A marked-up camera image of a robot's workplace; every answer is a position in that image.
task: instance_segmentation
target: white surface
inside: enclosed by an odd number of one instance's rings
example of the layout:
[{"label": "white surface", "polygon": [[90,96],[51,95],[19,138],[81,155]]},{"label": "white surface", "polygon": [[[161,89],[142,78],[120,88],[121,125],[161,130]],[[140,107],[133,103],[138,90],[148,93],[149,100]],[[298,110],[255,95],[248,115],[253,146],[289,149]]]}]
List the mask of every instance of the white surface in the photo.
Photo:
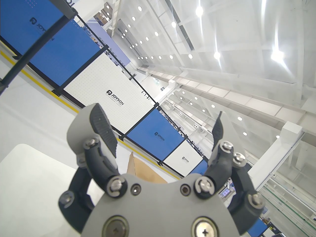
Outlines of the white surface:
[{"label": "white surface", "polygon": [[172,167],[183,176],[187,176],[202,160],[202,157],[184,141],[172,154],[170,154],[164,163]]},{"label": "white surface", "polygon": [[[111,125],[123,133],[153,107],[104,53],[70,82],[65,91],[86,106],[100,103]],[[114,100],[113,95],[124,104]]]}]

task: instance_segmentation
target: gray metal plate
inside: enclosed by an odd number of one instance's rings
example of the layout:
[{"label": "gray metal plate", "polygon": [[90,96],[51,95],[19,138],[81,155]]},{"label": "gray metal plate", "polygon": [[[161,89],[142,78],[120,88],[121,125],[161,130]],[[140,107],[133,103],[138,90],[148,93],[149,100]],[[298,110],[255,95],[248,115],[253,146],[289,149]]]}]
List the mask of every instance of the gray metal plate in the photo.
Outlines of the gray metal plate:
[{"label": "gray metal plate", "polygon": [[[220,237],[239,237],[235,223],[219,196],[197,198],[193,185],[201,175],[191,174],[170,184],[153,184],[133,175],[122,175],[128,190],[120,199],[104,194],[91,213],[82,237],[102,236],[106,220],[120,215],[129,223],[129,237],[192,236],[192,224],[198,217],[208,217],[217,226]],[[141,185],[141,193],[131,194],[131,186]],[[180,186],[188,184],[191,194],[183,196]]]}]

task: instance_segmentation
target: joyson logo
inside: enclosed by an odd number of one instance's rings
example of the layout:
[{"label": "joyson logo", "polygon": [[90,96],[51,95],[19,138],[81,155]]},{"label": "joyson logo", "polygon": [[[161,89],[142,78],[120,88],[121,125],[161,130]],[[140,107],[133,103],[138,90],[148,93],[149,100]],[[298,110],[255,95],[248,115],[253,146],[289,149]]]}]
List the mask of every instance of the joyson logo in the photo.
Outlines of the joyson logo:
[{"label": "joyson logo", "polygon": [[159,135],[158,132],[155,132],[155,136],[157,136],[157,138],[159,138],[160,140],[165,141],[165,139],[161,135]]},{"label": "joyson logo", "polygon": [[120,100],[118,98],[118,96],[116,96],[115,94],[113,94],[113,92],[111,90],[108,90],[107,92],[107,95],[114,101],[116,102],[119,106],[123,106],[124,105],[124,102],[122,100]]}]

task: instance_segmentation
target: ceiling light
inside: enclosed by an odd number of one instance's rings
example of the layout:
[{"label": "ceiling light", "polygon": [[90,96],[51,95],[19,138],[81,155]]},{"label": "ceiling light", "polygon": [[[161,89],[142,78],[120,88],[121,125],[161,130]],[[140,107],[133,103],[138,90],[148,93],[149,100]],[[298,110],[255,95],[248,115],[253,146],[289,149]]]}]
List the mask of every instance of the ceiling light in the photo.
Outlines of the ceiling light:
[{"label": "ceiling light", "polygon": [[214,53],[214,58],[217,59],[217,60],[219,60],[219,58],[220,58],[220,53],[219,53],[219,52],[215,52],[215,53]]},{"label": "ceiling light", "polygon": [[201,17],[203,15],[203,8],[198,6],[197,9],[195,10],[195,13],[198,17]]},{"label": "ceiling light", "polygon": [[284,53],[279,50],[274,50],[271,54],[271,59],[278,63],[281,63],[283,61],[283,58],[284,58]]}]

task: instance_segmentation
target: yellow floor line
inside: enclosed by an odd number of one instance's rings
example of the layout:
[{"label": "yellow floor line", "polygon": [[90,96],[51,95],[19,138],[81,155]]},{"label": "yellow floor line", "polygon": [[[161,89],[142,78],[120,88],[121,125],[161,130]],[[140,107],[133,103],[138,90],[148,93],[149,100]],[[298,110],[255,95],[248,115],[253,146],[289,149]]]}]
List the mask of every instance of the yellow floor line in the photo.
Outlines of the yellow floor line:
[{"label": "yellow floor line", "polygon": [[[15,65],[16,63],[11,59],[11,57],[9,57],[8,55],[6,55],[3,51],[0,51],[0,54],[7,60],[9,61],[12,65]],[[33,78],[30,74],[28,74],[25,70],[21,71],[26,77],[28,77],[31,81],[33,81],[36,85],[38,85],[40,88],[42,88],[44,91],[46,91],[48,94],[50,94],[51,96],[53,96],[54,98],[56,98],[58,101],[60,101],[61,103],[63,103],[65,106],[67,106],[68,108],[70,108],[71,110],[73,110],[74,112],[78,113],[79,110],[75,109],[73,106],[71,106],[70,104],[68,104],[66,101],[64,101],[63,99],[59,98],[57,95],[55,95],[54,93],[52,93],[48,88],[46,88],[42,83],[40,83],[38,80],[36,80],[35,78]],[[134,148],[132,148],[130,145],[126,144],[125,142],[123,142],[122,140],[118,139],[118,142],[123,144],[124,146],[128,147],[130,150],[132,150],[133,152],[135,152],[136,154],[140,155],[142,158],[145,158],[147,161],[149,161],[150,163],[152,163],[153,165],[157,166],[159,169],[165,171],[166,173],[168,173],[169,175],[173,176],[176,179],[180,179],[179,177],[173,175],[171,172],[169,172],[167,169],[164,169],[163,167],[159,166],[156,162],[150,160],[148,157],[146,157],[145,155],[143,155],[142,153],[140,153],[139,151],[135,150]]]}]

